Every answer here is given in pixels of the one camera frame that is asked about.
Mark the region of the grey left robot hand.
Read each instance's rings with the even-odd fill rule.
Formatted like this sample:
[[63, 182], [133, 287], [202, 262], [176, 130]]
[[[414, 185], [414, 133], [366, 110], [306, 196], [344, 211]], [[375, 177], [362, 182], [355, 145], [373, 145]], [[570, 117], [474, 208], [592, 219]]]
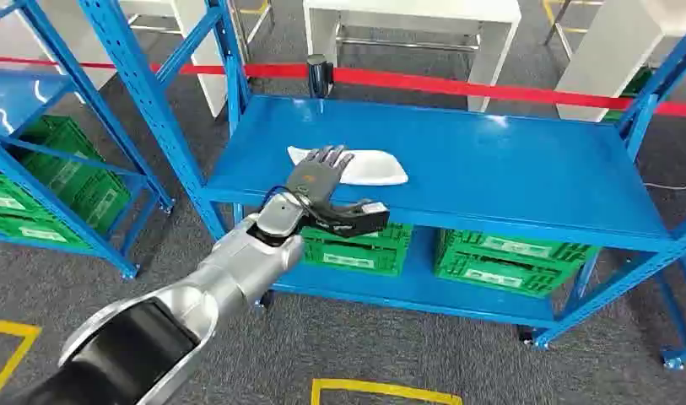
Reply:
[[285, 186], [298, 196], [306, 198], [306, 205], [319, 219], [342, 221], [358, 217], [362, 207], [370, 200], [361, 200], [348, 206], [333, 206], [330, 197], [340, 182], [343, 172], [354, 154], [343, 145], [327, 145], [312, 149], [293, 169]]

